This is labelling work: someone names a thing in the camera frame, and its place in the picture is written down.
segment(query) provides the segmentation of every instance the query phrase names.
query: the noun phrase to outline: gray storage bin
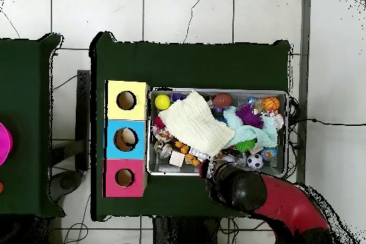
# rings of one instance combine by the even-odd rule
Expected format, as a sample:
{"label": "gray storage bin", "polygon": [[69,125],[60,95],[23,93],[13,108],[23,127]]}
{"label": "gray storage bin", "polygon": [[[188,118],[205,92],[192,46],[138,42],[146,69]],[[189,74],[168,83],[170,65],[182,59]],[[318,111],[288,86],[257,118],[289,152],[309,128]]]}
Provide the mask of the gray storage bin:
{"label": "gray storage bin", "polygon": [[182,167],[177,167],[169,164],[169,158],[161,159],[157,157],[154,151],[153,135],[151,132],[151,120],[153,120],[158,114],[159,110],[155,107],[154,101],[158,94],[170,95],[173,92],[179,94],[188,95],[192,90],[195,90],[199,94],[214,96],[219,93],[227,93],[232,96],[232,106],[238,107],[241,104],[247,102],[249,97],[265,98],[265,97],[276,97],[280,101],[279,113],[285,119],[285,125],[278,132],[278,143],[277,143],[277,159],[264,162],[264,166],[259,170],[268,175],[276,175],[282,177],[286,173],[287,169],[287,136],[288,136],[288,96],[286,92],[272,91],[272,90],[241,90],[241,89],[192,89],[192,88],[166,88],[160,90],[160,88],[153,88],[149,93],[151,100],[151,112],[148,121],[148,145],[147,145],[147,169],[152,175],[170,175],[170,176],[198,176],[198,167],[188,165],[185,162]]}

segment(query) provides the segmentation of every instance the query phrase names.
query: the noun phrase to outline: blue block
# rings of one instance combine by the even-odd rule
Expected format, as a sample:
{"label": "blue block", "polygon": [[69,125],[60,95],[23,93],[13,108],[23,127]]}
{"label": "blue block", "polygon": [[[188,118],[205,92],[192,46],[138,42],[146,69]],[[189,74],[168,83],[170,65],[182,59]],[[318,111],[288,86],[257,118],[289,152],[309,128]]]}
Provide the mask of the blue block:
{"label": "blue block", "polygon": [[[114,134],[121,128],[130,128],[137,134],[138,142],[136,146],[127,152],[122,152],[114,146]],[[143,160],[145,156],[145,121],[122,121],[122,120],[108,120],[107,127],[107,159],[140,159]]]}

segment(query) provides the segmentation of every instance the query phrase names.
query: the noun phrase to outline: yellow ball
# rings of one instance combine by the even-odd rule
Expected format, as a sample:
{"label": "yellow ball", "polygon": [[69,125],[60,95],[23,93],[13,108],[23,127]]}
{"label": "yellow ball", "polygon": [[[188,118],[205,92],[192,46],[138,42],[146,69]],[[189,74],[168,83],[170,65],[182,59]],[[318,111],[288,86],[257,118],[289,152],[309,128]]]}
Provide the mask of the yellow ball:
{"label": "yellow ball", "polygon": [[157,109],[165,110],[170,106],[170,98],[166,94],[160,94],[155,98]]}

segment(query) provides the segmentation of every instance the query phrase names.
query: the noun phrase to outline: green table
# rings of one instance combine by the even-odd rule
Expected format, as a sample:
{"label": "green table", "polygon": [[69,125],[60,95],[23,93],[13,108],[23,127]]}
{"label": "green table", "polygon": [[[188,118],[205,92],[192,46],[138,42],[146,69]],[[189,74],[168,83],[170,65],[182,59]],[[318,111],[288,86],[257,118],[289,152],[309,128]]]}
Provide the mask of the green table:
{"label": "green table", "polygon": [[149,176],[143,197],[102,197],[104,81],[146,82],[150,87],[287,91],[289,43],[119,43],[109,32],[101,32],[90,49],[91,105],[95,105],[97,113],[97,120],[91,126],[92,144],[97,145],[91,151],[91,166],[97,164],[97,168],[92,169],[92,218],[100,220],[107,215],[237,216],[236,211],[213,203],[206,193],[204,180],[198,177]]}
{"label": "green table", "polygon": [[0,214],[63,216],[48,196],[51,166],[50,57],[61,36],[0,39],[0,122],[14,145],[3,165]]}

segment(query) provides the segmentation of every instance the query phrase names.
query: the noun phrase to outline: pink object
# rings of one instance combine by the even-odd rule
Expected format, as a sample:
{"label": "pink object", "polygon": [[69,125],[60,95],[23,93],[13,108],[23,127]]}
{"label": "pink object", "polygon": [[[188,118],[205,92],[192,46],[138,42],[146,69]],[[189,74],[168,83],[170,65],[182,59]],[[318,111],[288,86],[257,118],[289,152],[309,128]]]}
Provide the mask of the pink object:
{"label": "pink object", "polygon": [[11,133],[0,123],[0,165],[5,162],[12,147],[13,138]]}
{"label": "pink object", "polygon": [[165,128],[165,124],[163,123],[162,119],[159,116],[156,116],[154,119],[154,125],[158,126],[159,129]]}
{"label": "pink object", "polygon": [[252,108],[250,107],[250,104],[246,104],[242,108],[237,109],[235,114],[240,119],[242,119],[245,125],[250,125],[260,129],[263,128],[263,121],[261,120],[260,116],[252,113]]}
{"label": "pink object", "polygon": [[[134,173],[134,182],[128,187],[122,187],[116,182],[117,172],[123,169]],[[143,160],[107,159],[106,197],[142,197],[144,172]]]}

